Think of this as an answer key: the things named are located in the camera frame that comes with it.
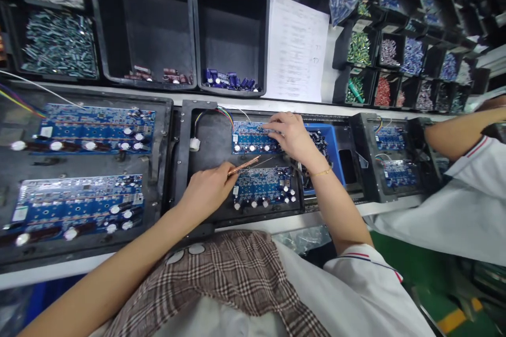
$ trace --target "green floor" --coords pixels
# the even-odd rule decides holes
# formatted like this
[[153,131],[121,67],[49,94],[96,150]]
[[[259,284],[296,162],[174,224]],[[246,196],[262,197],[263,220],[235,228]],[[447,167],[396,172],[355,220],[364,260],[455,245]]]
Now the green floor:
[[422,305],[432,319],[441,322],[446,318],[445,325],[451,330],[447,333],[448,336],[501,336],[483,310],[475,313],[474,321],[459,317],[462,314],[456,300],[452,301],[448,297],[448,294],[456,293],[451,278],[451,269],[454,265],[452,256],[410,245],[376,232],[372,232],[371,235],[376,249],[401,273],[404,284],[416,288]]

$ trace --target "white sleeve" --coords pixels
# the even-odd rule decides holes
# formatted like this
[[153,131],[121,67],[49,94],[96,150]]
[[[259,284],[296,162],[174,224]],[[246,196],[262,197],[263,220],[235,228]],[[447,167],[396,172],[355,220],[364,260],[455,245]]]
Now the white sleeve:
[[506,199],[506,145],[484,136],[445,174],[487,195]]
[[388,318],[396,330],[408,329],[416,331],[416,335],[434,335],[402,287],[401,275],[373,247],[366,244],[351,246],[338,258],[328,261],[324,270],[345,282],[384,318]]

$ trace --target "white shirt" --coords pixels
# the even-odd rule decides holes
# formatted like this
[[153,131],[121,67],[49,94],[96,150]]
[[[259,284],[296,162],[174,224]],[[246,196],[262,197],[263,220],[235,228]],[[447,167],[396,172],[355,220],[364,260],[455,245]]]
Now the white shirt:
[[[324,270],[275,241],[301,301],[331,336],[433,336],[401,285],[402,277],[371,246],[357,245]],[[154,337],[286,336],[274,313],[250,317],[210,298],[172,317]]]
[[506,145],[484,136],[417,208],[365,217],[374,230],[426,249],[506,266]]

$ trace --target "plaid skirt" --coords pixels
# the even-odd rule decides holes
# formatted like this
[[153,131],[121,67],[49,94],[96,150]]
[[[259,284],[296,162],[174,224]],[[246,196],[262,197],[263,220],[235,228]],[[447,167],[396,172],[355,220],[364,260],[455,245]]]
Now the plaid skirt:
[[288,281],[271,236],[258,231],[217,233],[166,255],[104,336],[150,337],[202,296],[249,316],[275,312],[289,336],[329,336]]

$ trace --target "bracelet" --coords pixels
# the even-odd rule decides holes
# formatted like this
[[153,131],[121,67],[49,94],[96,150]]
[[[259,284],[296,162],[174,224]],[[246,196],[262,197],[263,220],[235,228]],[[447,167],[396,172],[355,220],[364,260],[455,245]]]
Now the bracelet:
[[319,172],[318,174],[310,175],[310,177],[319,176],[319,175],[326,175],[332,170],[332,167],[329,166],[329,168],[325,171]]

